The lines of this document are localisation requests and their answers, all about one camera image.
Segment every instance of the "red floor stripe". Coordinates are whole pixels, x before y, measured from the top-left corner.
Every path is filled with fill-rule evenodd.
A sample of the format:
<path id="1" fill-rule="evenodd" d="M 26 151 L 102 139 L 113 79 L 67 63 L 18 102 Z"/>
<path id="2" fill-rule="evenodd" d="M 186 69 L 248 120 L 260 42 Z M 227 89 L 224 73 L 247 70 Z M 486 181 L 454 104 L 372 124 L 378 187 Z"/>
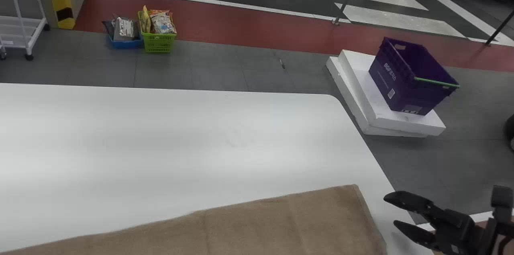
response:
<path id="1" fill-rule="evenodd" d="M 170 9 L 178 39 L 338 54 L 342 49 L 376 54 L 383 37 L 424 45 L 445 66 L 514 72 L 514 48 L 465 39 L 342 23 L 186 0 L 85 0 L 75 30 L 104 32 L 113 13 L 132 17 L 149 9 Z"/>

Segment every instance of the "plastic crate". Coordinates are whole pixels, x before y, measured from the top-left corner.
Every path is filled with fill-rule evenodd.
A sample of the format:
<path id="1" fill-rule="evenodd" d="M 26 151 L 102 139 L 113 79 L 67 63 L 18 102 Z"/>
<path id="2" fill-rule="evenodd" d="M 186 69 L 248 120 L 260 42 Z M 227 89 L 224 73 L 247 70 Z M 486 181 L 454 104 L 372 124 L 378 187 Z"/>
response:
<path id="1" fill-rule="evenodd" d="M 369 68 L 391 110 L 425 115 L 459 84 L 423 46 L 384 37 Z"/>
<path id="2" fill-rule="evenodd" d="M 110 21 L 102 21 L 102 24 L 105 26 L 105 30 L 107 30 L 107 34 L 109 36 L 109 40 L 112 43 L 112 47 L 116 49 L 134 49 L 141 48 L 143 46 L 143 39 L 141 39 L 141 35 L 138 35 L 139 39 L 135 39 L 132 41 L 114 41 L 112 37 L 114 36 L 114 27 Z"/>
<path id="3" fill-rule="evenodd" d="M 171 52 L 171 49 L 173 48 L 173 42 L 175 41 L 177 34 L 156 34 L 143 32 L 141 28 L 142 13 L 142 11 L 138 11 L 137 17 L 139 18 L 139 32 L 143 36 L 143 40 L 145 42 L 145 51 L 148 53 Z"/>

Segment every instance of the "table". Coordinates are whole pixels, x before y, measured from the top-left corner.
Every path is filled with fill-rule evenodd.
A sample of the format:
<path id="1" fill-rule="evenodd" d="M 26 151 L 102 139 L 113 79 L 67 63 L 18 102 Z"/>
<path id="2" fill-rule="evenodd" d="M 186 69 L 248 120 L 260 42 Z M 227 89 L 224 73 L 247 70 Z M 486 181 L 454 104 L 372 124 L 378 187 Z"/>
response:
<path id="1" fill-rule="evenodd" d="M 0 251 L 358 184 L 388 253 L 431 254 L 332 96 L 0 84 Z"/>

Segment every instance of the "white foam board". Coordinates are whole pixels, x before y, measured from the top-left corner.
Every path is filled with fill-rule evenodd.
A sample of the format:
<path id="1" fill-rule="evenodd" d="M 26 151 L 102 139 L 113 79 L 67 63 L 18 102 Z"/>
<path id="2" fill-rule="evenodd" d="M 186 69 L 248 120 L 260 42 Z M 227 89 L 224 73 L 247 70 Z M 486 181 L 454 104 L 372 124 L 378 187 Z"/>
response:
<path id="1" fill-rule="evenodd" d="M 359 103 L 355 89 L 352 87 L 351 83 L 349 83 L 349 78 L 347 77 L 347 73 L 342 69 L 341 63 L 337 57 L 329 57 L 326 63 L 326 66 L 329 72 L 334 79 L 339 91 L 341 92 L 343 98 L 345 98 L 346 103 L 352 114 L 357 121 L 359 128 L 363 133 L 367 135 L 380 135 L 380 136 L 401 136 L 401 137 L 426 137 L 424 134 L 415 134 L 408 133 L 402 131 L 396 131 L 394 129 L 383 129 L 380 127 L 374 127 L 369 125 L 367 118 L 364 114 L 364 110 L 362 105 Z"/>
<path id="2" fill-rule="evenodd" d="M 446 127 L 435 110 L 421 116 L 395 112 L 389 108 L 368 72 L 374 59 L 374 55 L 350 50 L 342 50 L 338 57 L 341 69 L 348 77 L 349 84 L 354 88 L 369 125 L 408 133 L 440 135 Z"/>

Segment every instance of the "green basket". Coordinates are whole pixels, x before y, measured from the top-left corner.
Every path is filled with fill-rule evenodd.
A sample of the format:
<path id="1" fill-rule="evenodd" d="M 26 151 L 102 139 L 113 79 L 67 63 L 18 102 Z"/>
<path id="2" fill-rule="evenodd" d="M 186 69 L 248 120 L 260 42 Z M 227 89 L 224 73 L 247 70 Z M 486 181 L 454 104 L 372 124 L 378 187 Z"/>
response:
<path id="1" fill-rule="evenodd" d="M 143 41 L 145 43 L 145 51 L 148 53 L 171 52 L 171 48 L 173 47 L 173 41 L 175 41 L 175 37 L 177 36 L 177 34 L 155 34 L 143 32 L 143 30 L 141 29 L 142 13 L 143 11 L 138 11 L 137 17 L 139 18 L 139 32 L 143 36 Z"/>

